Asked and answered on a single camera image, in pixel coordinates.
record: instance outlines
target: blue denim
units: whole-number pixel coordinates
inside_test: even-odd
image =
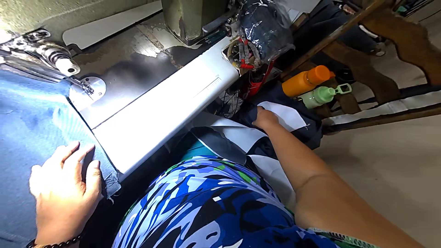
[[[42,165],[60,145],[79,140],[96,145],[103,195],[120,189],[118,172],[95,136],[67,99],[67,82],[45,83],[0,70],[0,247],[23,247],[35,238],[35,199],[30,169]]]

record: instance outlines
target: orange bottle cap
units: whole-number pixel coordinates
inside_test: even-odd
[[[310,83],[319,85],[324,81],[328,81],[333,76],[333,73],[324,65],[319,65],[316,68],[308,71],[308,80]]]

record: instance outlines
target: green water bottle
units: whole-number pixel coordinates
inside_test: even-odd
[[[342,87],[348,87],[347,91],[343,91]],[[334,96],[337,94],[347,94],[352,92],[350,84],[340,84],[337,88],[329,88],[326,86],[320,86],[317,89],[300,95],[299,98],[303,100],[303,103],[308,109],[313,109],[318,106],[322,106],[325,103],[331,102]]]

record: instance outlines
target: right hand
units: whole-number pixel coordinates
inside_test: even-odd
[[[280,124],[279,118],[273,112],[266,110],[261,106],[258,106],[257,119],[253,122],[253,125],[260,129],[266,130]]]

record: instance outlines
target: sewing machine bed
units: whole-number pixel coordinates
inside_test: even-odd
[[[81,68],[77,77],[99,77],[107,89],[89,107],[78,108],[82,117],[91,129],[96,128],[211,47],[201,43],[184,46],[169,32],[159,12],[87,48],[74,57]]]

